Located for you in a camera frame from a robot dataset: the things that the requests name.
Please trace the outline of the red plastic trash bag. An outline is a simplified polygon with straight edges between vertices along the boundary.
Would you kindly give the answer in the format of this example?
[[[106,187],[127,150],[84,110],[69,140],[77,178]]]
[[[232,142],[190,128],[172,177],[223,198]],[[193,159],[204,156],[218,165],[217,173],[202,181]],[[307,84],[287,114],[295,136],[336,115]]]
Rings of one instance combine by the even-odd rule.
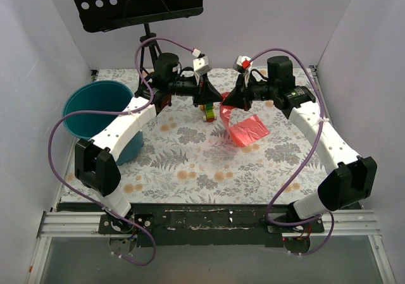
[[[224,106],[220,103],[219,116],[226,132],[235,145],[245,147],[270,134],[269,129],[256,114],[231,125],[230,118],[233,109],[235,107]]]

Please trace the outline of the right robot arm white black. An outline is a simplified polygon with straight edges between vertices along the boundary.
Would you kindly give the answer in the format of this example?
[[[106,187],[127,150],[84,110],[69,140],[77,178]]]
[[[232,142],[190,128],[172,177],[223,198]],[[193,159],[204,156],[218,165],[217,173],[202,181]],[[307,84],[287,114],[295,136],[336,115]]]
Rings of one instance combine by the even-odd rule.
[[[256,80],[251,66],[247,56],[236,59],[234,69],[239,75],[223,104],[247,111],[254,101],[272,101],[312,145],[309,153],[318,155],[327,172],[316,191],[290,203],[285,218],[272,224],[300,232],[322,214],[368,198],[377,172],[375,160],[352,149],[324,117],[325,108],[313,91],[296,85],[290,58],[268,58],[268,75],[262,80]]]

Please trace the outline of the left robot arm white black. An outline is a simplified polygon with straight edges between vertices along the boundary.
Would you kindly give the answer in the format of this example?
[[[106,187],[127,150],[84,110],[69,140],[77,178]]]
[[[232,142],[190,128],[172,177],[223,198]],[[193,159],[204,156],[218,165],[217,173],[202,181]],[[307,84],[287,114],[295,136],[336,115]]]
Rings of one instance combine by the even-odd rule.
[[[172,96],[192,98],[195,107],[221,102],[221,94],[208,79],[212,69],[207,56],[194,51],[191,77],[183,77],[176,54],[160,54],[154,71],[139,84],[124,114],[117,116],[104,130],[90,140],[80,139],[75,146],[75,176],[91,189],[101,204],[114,215],[113,226],[120,233],[130,232],[135,225],[129,214],[131,205],[119,189],[121,174],[117,160],[141,128],[154,119]]]

